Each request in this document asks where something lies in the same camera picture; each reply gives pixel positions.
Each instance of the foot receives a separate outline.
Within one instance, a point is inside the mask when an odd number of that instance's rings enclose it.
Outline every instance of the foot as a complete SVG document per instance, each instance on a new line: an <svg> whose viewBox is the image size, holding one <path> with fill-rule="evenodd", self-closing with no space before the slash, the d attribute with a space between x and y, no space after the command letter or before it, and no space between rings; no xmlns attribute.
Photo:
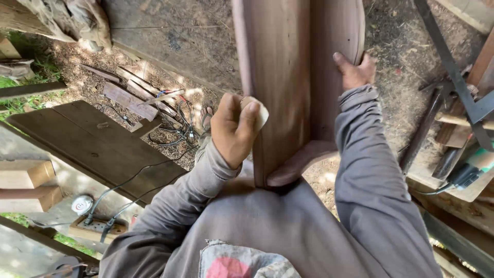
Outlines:
<svg viewBox="0 0 494 278"><path fill-rule="evenodd" d="M211 129L211 118L213 117L213 108L206 107L201 110L201 119L203 120L203 130L209 131Z"/></svg>

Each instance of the gray sleeve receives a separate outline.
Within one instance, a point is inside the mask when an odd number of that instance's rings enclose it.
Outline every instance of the gray sleeve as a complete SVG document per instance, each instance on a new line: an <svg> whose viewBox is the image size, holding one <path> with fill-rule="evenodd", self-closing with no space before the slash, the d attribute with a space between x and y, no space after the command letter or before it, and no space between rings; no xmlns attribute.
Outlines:
<svg viewBox="0 0 494 278"><path fill-rule="evenodd" d="M130 231L110 244L100 262L100 276L160 277L206 203L240 168L230 170L211 141L193 170L156 194Z"/></svg>
<svg viewBox="0 0 494 278"><path fill-rule="evenodd" d="M425 225L384 137L371 85L340 98L335 201L341 223L392 278L442 277Z"/></svg>

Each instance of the hand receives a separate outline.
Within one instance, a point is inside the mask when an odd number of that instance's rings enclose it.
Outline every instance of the hand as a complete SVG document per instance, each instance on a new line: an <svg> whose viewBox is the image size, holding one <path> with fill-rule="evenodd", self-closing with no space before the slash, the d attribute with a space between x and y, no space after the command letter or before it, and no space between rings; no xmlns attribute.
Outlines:
<svg viewBox="0 0 494 278"><path fill-rule="evenodd" d="M211 118L212 140L231 169L238 168L247 158L258 133L254 123L259 103L251 102L240 111L241 100L239 95L226 93Z"/></svg>
<svg viewBox="0 0 494 278"><path fill-rule="evenodd" d="M343 74L343 90L351 90L365 84L374 83L375 61L367 53L364 54L364 60L358 67L354 66L341 53L336 52L333 55L334 62Z"/></svg>

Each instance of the green power tool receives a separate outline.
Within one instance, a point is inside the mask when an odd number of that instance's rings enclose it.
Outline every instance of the green power tool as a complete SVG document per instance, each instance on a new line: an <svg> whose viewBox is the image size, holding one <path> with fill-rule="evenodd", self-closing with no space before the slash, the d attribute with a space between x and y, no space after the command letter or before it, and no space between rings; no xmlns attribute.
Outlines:
<svg viewBox="0 0 494 278"><path fill-rule="evenodd" d="M472 155L458 170L454 171L447 178L447 184L434 192L420 192L425 195L435 195L444 192L450 188L464 190L474 181L487 173L494 167L494 152L489 152L483 148L479 149Z"/></svg>

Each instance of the person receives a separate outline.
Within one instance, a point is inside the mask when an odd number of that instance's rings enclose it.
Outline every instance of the person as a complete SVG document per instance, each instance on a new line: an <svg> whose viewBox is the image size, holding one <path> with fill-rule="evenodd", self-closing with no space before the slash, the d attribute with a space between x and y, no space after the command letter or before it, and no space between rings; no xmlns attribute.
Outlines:
<svg viewBox="0 0 494 278"><path fill-rule="evenodd" d="M194 169L112 242L100 277L442 277L384 137L374 61L365 54L353 66L340 53L333 58L345 91L335 123L340 221L302 178L284 192L237 182L259 104L240 112L240 98L225 94L214 115L210 107L202 112L211 133Z"/></svg>

